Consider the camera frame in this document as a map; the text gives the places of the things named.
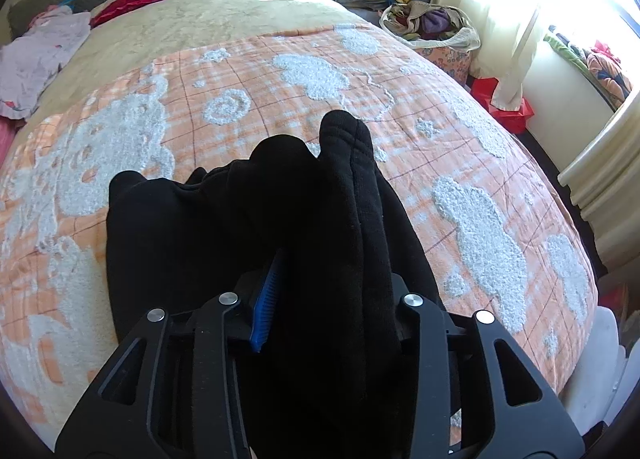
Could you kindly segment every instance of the green cloth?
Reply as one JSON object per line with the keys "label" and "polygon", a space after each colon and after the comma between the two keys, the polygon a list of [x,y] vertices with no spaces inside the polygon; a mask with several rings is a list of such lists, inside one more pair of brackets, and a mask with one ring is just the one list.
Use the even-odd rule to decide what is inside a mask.
{"label": "green cloth", "polygon": [[545,42],[547,42],[551,49],[553,49],[558,55],[564,58],[569,64],[578,68],[578,70],[584,75],[584,77],[593,85],[600,96],[604,98],[604,100],[609,104],[609,107],[615,112],[618,108],[613,105],[609,97],[609,92],[600,85],[598,79],[591,74],[589,68],[586,64],[580,59],[578,55],[576,55],[571,49],[565,46],[557,37],[553,35],[549,35],[548,33],[545,35]]}

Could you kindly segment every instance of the bed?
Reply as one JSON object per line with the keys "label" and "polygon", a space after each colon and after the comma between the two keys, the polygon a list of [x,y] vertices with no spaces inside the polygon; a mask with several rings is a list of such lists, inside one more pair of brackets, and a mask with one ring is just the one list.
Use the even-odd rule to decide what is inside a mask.
{"label": "bed", "polygon": [[90,33],[0,174],[0,381],[53,447],[116,346],[105,267],[120,170],[184,182],[324,113],[366,122],[449,311],[493,311],[560,392],[597,303],[535,160],[448,75],[330,0],[164,0]]}

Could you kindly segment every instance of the metal screw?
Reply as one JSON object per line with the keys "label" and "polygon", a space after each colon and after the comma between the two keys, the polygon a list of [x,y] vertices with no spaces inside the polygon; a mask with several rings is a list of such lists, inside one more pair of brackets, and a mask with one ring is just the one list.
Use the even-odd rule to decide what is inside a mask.
{"label": "metal screw", "polygon": [[160,309],[159,307],[152,309],[146,314],[146,319],[149,322],[160,322],[163,318],[164,318],[164,310]]}
{"label": "metal screw", "polygon": [[424,300],[420,295],[416,295],[415,293],[409,293],[409,295],[404,295],[404,303],[406,305],[410,305],[412,307],[418,307],[424,303]]}
{"label": "metal screw", "polygon": [[223,293],[218,297],[218,302],[222,305],[233,305],[238,301],[238,295],[232,291]]}
{"label": "metal screw", "polygon": [[482,311],[478,311],[476,313],[476,319],[481,324],[492,324],[495,321],[495,316],[494,316],[493,313],[491,313],[489,311],[485,311],[483,309]]}

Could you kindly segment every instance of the orange plaid blanket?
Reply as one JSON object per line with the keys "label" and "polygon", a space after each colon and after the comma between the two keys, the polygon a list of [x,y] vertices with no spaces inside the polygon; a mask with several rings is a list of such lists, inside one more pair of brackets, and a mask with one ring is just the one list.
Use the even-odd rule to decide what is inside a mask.
{"label": "orange plaid blanket", "polygon": [[489,309],[559,391],[596,288],[540,168],[465,90],[381,30],[343,24],[160,57],[42,122],[0,189],[0,381],[50,445],[116,346],[104,272],[117,172],[184,181],[322,116],[367,122],[447,309]]}

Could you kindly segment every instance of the red paper bag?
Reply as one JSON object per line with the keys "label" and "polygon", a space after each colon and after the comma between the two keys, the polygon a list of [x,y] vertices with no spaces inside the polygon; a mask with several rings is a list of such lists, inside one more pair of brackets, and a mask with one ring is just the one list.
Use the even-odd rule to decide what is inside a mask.
{"label": "red paper bag", "polygon": [[498,81],[495,78],[479,78],[471,86],[471,96],[511,134],[522,134],[527,126],[527,118],[533,116],[533,109],[526,98],[517,111],[503,111],[491,105],[491,98]]}

